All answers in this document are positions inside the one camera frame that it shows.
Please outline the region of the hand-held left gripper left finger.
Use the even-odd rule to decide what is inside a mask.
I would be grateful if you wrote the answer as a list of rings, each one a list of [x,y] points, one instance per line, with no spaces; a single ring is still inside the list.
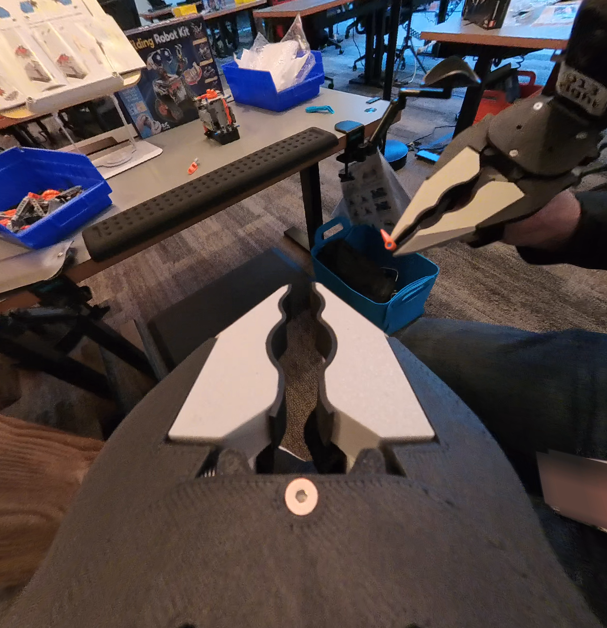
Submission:
[[[286,431],[289,286],[279,287],[214,339],[167,438],[232,449],[257,472],[275,472]]]

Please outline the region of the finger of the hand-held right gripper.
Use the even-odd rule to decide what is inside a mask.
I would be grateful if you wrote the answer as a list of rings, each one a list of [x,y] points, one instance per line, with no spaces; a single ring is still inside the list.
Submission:
[[[392,233],[395,243],[393,255],[417,253],[468,236],[480,223],[521,200],[523,196],[524,193],[514,183],[491,180],[478,188],[465,205],[453,207],[436,218],[434,224],[426,226],[425,212],[435,208],[441,194],[434,184],[425,182]]]
[[[462,149],[419,187],[389,236],[393,243],[403,243],[435,210],[445,194],[473,181],[480,172],[480,153],[471,147]]]

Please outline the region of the person's right hand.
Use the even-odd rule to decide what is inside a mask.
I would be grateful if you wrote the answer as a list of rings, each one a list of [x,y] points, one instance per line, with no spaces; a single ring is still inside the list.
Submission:
[[[579,200],[574,192],[565,190],[534,215],[505,225],[499,241],[509,246],[554,251],[572,238],[581,217]]]

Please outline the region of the orange plastic object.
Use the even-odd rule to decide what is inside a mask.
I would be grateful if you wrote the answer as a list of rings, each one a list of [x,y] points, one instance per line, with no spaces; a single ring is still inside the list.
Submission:
[[[513,82],[510,89],[487,89],[483,92],[474,123],[477,124],[488,115],[499,114],[517,100],[535,97],[542,90],[543,85],[536,83],[534,71],[517,70],[517,83]]]

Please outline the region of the dark flat box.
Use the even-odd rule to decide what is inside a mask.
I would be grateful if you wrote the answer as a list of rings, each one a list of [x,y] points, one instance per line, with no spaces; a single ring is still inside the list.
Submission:
[[[298,263],[271,248],[159,312],[147,327],[170,372],[280,287],[292,286],[286,310],[296,317],[308,307],[311,280]]]

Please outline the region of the teal fabric basket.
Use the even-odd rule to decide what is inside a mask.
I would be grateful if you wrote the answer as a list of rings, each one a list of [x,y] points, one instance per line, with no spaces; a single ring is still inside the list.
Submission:
[[[420,317],[439,267],[415,253],[394,257],[378,230],[333,218],[315,232],[316,280],[391,335]]]

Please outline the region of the printed leaflet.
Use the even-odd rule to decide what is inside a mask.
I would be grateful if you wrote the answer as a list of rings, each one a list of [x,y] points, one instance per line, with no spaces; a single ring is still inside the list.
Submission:
[[[577,12],[581,6],[581,1],[560,1],[545,6],[533,26],[565,27],[573,25]]]

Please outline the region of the black toy car box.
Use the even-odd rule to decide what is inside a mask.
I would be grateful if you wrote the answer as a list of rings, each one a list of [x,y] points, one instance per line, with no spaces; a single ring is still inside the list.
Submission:
[[[465,1],[462,19],[482,29],[503,26],[511,1]]]

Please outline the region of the blue plastic bin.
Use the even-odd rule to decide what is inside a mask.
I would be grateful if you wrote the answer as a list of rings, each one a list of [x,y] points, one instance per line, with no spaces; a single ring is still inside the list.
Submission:
[[[111,187],[90,159],[78,153],[10,148],[0,153],[0,212],[17,208],[29,193],[81,187],[74,199],[13,233],[0,224],[0,237],[30,249],[59,243],[111,205]]]
[[[319,95],[325,83],[322,53],[312,54],[315,64],[306,79],[282,91],[276,90],[269,72],[240,68],[234,61],[222,64],[221,70],[236,103],[280,113]]]

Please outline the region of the crumpled clear plastic bags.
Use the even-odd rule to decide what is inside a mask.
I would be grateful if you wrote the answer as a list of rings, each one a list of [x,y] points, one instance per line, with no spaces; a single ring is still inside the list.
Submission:
[[[241,69],[269,72],[277,92],[303,83],[317,64],[299,13],[279,42],[258,32],[251,48],[233,61]]]

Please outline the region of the black dimpled panel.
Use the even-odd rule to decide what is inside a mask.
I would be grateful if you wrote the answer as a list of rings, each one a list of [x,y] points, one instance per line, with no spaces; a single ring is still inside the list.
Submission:
[[[308,128],[110,216],[82,232],[89,256],[102,262],[221,203],[231,205],[236,196],[318,158],[338,143],[335,134]]]

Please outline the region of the white book stand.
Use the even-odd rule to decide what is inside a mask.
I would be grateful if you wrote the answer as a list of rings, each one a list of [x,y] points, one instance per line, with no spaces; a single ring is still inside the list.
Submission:
[[[128,133],[128,145],[107,153],[101,149],[94,161],[84,152],[87,147],[94,147],[93,140],[84,145],[72,144],[72,151],[14,148],[0,154],[5,157],[5,165],[0,163],[0,170],[8,167],[10,159],[30,179],[34,171],[44,168],[62,176],[76,175],[79,168],[93,167],[108,180],[161,154],[162,149],[136,140],[129,128],[115,96],[127,86],[123,76],[115,71],[105,72],[103,68],[90,72],[81,64],[69,63],[66,69],[68,74],[64,74],[61,67],[46,67],[36,59],[26,59],[25,65],[0,67],[1,122],[23,122],[44,115],[53,115],[58,120],[59,112],[68,107],[109,97]]]

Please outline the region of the pile of building-block parts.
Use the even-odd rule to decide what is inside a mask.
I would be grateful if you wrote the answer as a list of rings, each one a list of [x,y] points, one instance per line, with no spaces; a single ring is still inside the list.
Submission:
[[[30,192],[17,205],[0,211],[0,225],[17,234],[63,208],[83,192],[84,188],[81,186],[65,190],[48,189],[41,193]]]

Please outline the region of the blue toy kit box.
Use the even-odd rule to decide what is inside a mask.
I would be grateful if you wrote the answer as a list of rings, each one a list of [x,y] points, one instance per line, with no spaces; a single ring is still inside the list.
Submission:
[[[142,139],[199,119],[206,91],[223,93],[201,14],[125,31],[145,63],[139,82],[117,93]]]

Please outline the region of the instruction booklet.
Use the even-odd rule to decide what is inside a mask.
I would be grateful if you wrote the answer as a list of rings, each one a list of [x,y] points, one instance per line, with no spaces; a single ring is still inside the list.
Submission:
[[[27,117],[137,83],[145,63],[97,1],[0,1],[0,116]]]

